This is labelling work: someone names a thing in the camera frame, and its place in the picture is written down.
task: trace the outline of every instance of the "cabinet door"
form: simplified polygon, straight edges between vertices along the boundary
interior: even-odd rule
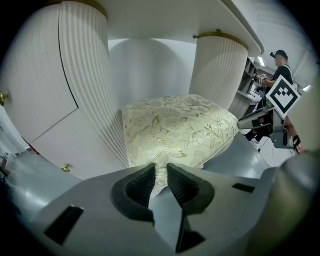
[[[114,158],[80,109],[36,139],[32,146],[57,167],[68,164],[70,173],[81,179],[125,168]]]
[[[77,109],[59,48],[60,5],[36,11],[18,31],[0,69],[4,108],[29,143]]]

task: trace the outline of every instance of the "gold trim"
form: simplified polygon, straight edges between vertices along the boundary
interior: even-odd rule
[[[0,105],[3,107],[5,105],[5,99],[9,97],[9,93],[6,91],[5,93],[2,93],[0,91]]]
[[[199,34],[198,36],[196,36],[196,38],[204,38],[204,37],[222,37],[222,38],[228,38],[232,41],[237,42],[238,44],[242,45],[244,48],[246,48],[246,50],[248,51],[248,46],[246,45],[246,43],[244,41],[242,41],[241,39],[239,39],[238,37],[235,37],[231,34],[227,34],[227,33],[223,33],[221,32],[220,29],[217,29],[216,32],[212,31],[212,32],[204,32]]]
[[[64,0],[48,0],[44,6],[51,6],[51,5],[56,5],[56,4],[61,4],[61,2],[63,2]],[[67,0],[69,2],[77,2],[77,3],[82,3],[85,4],[87,6],[91,6],[95,9],[97,9],[100,13],[103,14],[103,16],[105,16],[106,20],[108,20],[108,14],[106,12],[106,10],[103,8],[103,6],[98,3],[95,0]]]
[[[68,167],[69,167],[69,164],[65,163],[64,167],[62,167],[61,170],[64,171],[65,173],[69,173],[70,169]]]

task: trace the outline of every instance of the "white cabinet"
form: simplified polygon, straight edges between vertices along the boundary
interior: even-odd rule
[[[29,143],[77,109],[61,61],[59,11],[47,6],[26,20],[0,70],[5,111]]]
[[[81,179],[124,168],[108,153],[107,145],[79,109],[36,139],[32,146],[56,166],[68,164],[70,173]]]
[[[107,19],[83,3],[44,7],[19,30],[1,68],[4,107],[48,161],[87,179],[128,167],[109,90]]]

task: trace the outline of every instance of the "black cap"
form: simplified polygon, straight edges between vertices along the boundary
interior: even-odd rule
[[[284,50],[277,50],[277,51],[275,52],[275,55],[277,55],[277,54],[281,55],[281,56],[284,57],[286,60],[288,60],[288,55],[285,53]]]

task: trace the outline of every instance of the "black slot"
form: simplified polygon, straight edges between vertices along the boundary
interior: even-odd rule
[[[187,216],[182,213],[179,237],[176,243],[175,252],[181,253],[202,243],[205,240],[206,239],[198,232],[191,230]]]
[[[154,214],[148,206],[155,180],[156,172],[153,163],[118,180],[110,193],[113,205],[131,220],[152,222],[154,225]]]
[[[237,190],[242,190],[242,191],[249,192],[249,193],[252,193],[255,190],[254,186],[248,186],[248,185],[244,185],[241,183],[236,183],[232,187]]]
[[[60,216],[47,228],[44,234],[62,245],[71,229],[84,212],[84,209],[70,205]]]
[[[168,186],[186,215],[200,214],[214,199],[212,185],[190,172],[168,163]]]

